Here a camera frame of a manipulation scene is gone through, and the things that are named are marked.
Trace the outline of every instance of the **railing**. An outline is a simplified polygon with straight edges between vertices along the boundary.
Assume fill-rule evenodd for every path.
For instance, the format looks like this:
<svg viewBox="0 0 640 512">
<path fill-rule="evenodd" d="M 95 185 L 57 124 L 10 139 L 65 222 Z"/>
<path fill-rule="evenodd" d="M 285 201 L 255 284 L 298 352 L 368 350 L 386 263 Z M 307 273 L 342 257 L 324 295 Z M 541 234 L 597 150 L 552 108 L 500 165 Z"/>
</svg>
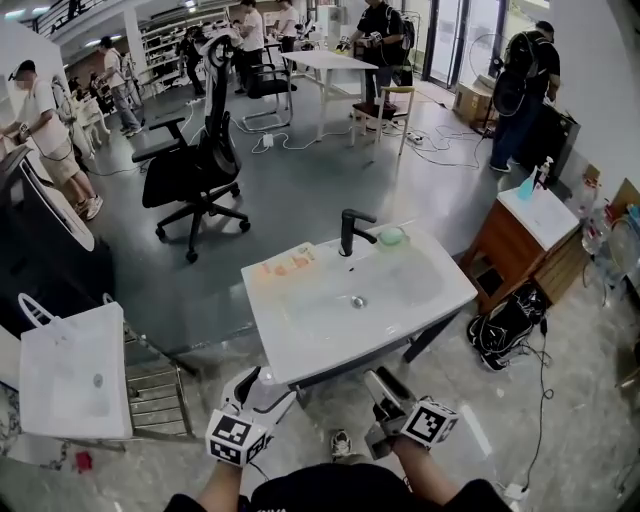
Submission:
<svg viewBox="0 0 640 512">
<path fill-rule="evenodd" d="M 60 0 L 51 6 L 46 13 L 38 16 L 33 23 L 33 29 L 45 37 L 51 37 L 56 30 L 65 26 L 74 18 L 82 16 L 93 7 L 107 0 Z"/>
</svg>

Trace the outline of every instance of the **black faucet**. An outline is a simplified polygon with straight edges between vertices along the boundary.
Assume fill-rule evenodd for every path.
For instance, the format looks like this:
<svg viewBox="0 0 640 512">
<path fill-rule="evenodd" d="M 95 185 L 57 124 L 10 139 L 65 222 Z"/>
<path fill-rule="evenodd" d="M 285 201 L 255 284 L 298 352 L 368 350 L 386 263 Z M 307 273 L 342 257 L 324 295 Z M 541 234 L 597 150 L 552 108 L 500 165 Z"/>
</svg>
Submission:
<svg viewBox="0 0 640 512">
<path fill-rule="evenodd" d="M 374 216 L 367 215 L 366 213 L 358 212 L 351 209 L 343 210 L 342 233 L 340 241 L 340 254 L 342 256 L 348 257 L 353 254 L 353 235 L 361 236 L 370 244 L 375 244 L 378 241 L 375 236 L 370 235 L 366 231 L 362 231 L 356 228 L 356 219 L 371 222 L 372 224 L 378 221 L 378 219 L 376 219 Z"/>
</svg>

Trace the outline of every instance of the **person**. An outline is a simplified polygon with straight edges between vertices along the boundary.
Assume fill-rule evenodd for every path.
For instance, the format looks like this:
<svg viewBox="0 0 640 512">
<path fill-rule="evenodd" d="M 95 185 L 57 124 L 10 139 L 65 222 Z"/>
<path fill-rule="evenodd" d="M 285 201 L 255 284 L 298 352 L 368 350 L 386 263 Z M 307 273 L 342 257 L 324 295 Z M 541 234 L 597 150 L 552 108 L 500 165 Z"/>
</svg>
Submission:
<svg viewBox="0 0 640 512">
<path fill-rule="evenodd" d="M 196 74 L 196 66 L 202 60 L 202 57 L 196 50 L 193 44 L 193 34 L 194 31 L 197 30 L 198 27 L 190 27 L 187 30 L 187 33 L 184 36 L 184 39 L 180 41 L 180 45 L 178 47 L 178 56 L 180 60 L 178 61 L 180 64 L 180 76 L 184 74 L 184 61 L 187 63 L 187 76 L 191 80 L 193 84 L 193 89 L 196 93 L 196 96 L 204 96 L 204 88 L 200 83 L 200 79 Z"/>
<path fill-rule="evenodd" d="M 400 13 L 383 0 L 366 2 L 369 7 L 351 36 L 350 44 L 358 44 L 363 37 L 369 38 L 363 60 L 378 66 L 375 71 L 366 71 L 366 102 L 372 106 L 381 96 L 382 88 L 391 85 L 394 67 L 404 63 L 406 51 L 402 48 L 404 24 Z"/>
<path fill-rule="evenodd" d="M 411 489 L 390 470 L 351 452 L 344 430 L 331 441 L 333 463 L 301 469 L 260 485 L 242 510 L 287 512 L 462 512 L 510 509 L 484 480 L 473 480 L 461 490 L 444 475 L 429 451 L 405 436 L 392 445 Z M 218 462 L 197 500 L 174 496 L 165 512 L 235 512 L 242 468 Z"/>
<path fill-rule="evenodd" d="M 527 79 L 524 98 L 513 116 L 500 116 L 493 138 L 489 167 L 494 171 L 510 172 L 508 160 L 520 147 L 529 128 L 536 120 L 545 95 L 555 101 L 560 87 L 560 56 L 553 46 L 555 31 L 546 21 L 539 21 L 536 29 L 525 33 L 534 45 L 538 58 L 538 74 Z"/>
<path fill-rule="evenodd" d="M 281 34 L 282 53 L 290 53 L 294 50 L 294 43 L 298 37 L 296 25 L 300 23 L 300 15 L 291 5 L 291 0 L 278 0 L 280 6 L 280 16 L 276 21 L 275 32 Z"/>
<path fill-rule="evenodd" d="M 142 127 L 127 102 L 129 93 L 127 91 L 127 84 L 122 76 L 122 57 L 113 47 L 113 42 L 109 36 L 105 36 L 100 40 L 98 51 L 104 55 L 105 71 L 101 78 L 109 84 L 113 104 L 120 114 L 123 133 L 127 138 L 131 138 L 137 133 L 140 133 Z"/>
<path fill-rule="evenodd" d="M 102 198 L 80 170 L 69 140 L 69 131 L 56 112 L 51 84 L 38 78 L 32 60 L 25 60 L 15 73 L 16 86 L 27 93 L 16 121 L 0 130 L 2 135 L 18 132 L 19 143 L 29 137 L 40 150 L 40 160 L 56 187 L 86 220 L 93 219 L 102 207 Z"/>
<path fill-rule="evenodd" d="M 252 66 L 262 64 L 262 52 L 264 50 L 264 29 L 262 16 L 256 9 L 256 0 L 241 0 L 245 17 L 244 23 L 239 27 L 243 38 L 240 73 L 242 74 L 242 86 L 236 94 L 243 94 L 249 87 L 251 75 L 255 72 Z"/>
</svg>

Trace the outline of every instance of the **sneaker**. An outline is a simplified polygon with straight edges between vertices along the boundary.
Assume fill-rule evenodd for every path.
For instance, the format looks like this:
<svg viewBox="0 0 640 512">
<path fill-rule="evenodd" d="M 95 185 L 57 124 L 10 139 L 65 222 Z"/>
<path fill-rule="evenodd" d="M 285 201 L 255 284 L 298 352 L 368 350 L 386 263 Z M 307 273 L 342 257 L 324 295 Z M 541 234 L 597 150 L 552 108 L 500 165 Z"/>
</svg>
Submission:
<svg viewBox="0 0 640 512">
<path fill-rule="evenodd" d="M 142 126 L 138 126 L 137 128 L 135 128 L 134 130 L 131 130 L 127 133 L 124 134 L 124 136 L 127 139 L 130 139 L 131 137 L 133 137 L 134 135 L 137 135 L 138 133 L 140 133 L 142 131 Z"/>
<path fill-rule="evenodd" d="M 511 167 L 507 164 L 505 167 L 496 167 L 495 165 L 489 164 L 489 169 L 498 172 L 510 173 Z"/>
<path fill-rule="evenodd" d="M 331 437 L 331 460 L 335 462 L 351 455 L 351 438 L 345 430 L 337 430 Z"/>
<path fill-rule="evenodd" d="M 89 207 L 87 208 L 87 220 L 91 220 L 96 215 L 98 215 L 98 212 L 100 211 L 100 208 L 102 208 L 102 203 L 104 203 L 104 200 L 100 196 L 96 196 L 92 197 L 91 199 L 87 199 L 85 202 L 89 203 Z"/>
<path fill-rule="evenodd" d="M 80 203 L 76 203 L 76 205 L 73 207 L 73 211 L 76 212 L 76 215 L 78 215 L 78 217 L 80 217 L 81 219 L 87 218 L 88 209 L 89 209 L 89 201 L 87 199 L 85 199 Z"/>
</svg>

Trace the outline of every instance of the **wall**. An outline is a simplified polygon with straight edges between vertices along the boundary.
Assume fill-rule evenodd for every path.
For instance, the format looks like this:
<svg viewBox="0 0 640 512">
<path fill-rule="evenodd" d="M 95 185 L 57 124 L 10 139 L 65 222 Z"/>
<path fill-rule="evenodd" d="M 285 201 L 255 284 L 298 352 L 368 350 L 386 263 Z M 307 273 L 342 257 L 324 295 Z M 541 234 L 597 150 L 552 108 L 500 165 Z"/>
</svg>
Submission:
<svg viewBox="0 0 640 512">
<path fill-rule="evenodd" d="M 120 55 L 124 55 L 125 53 L 129 53 L 129 44 L 127 43 L 126 38 L 118 39 L 115 43 L 113 43 Z M 92 71 L 100 74 L 104 71 L 104 55 L 102 55 L 97 49 L 91 55 L 88 55 L 84 59 L 79 60 L 75 64 L 71 64 L 67 69 L 65 69 L 67 78 L 73 78 L 77 76 L 79 78 L 80 85 L 83 88 L 89 86 L 89 76 Z"/>
<path fill-rule="evenodd" d="M 64 76 L 60 48 L 48 39 L 15 21 L 0 20 L 0 75 L 9 77 L 27 59 L 35 62 L 38 75 L 51 80 L 54 74 Z M 24 93 L 9 84 L 14 113 L 22 107 Z"/>
<path fill-rule="evenodd" d="M 575 183 L 586 162 L 602 174 L 600 200 L 625 177 L 640 188 L 640 51 L 626 0 L 552 2 L 562 63 L 558 104 L 582 125 L 562 180 Z"/>
</svg>

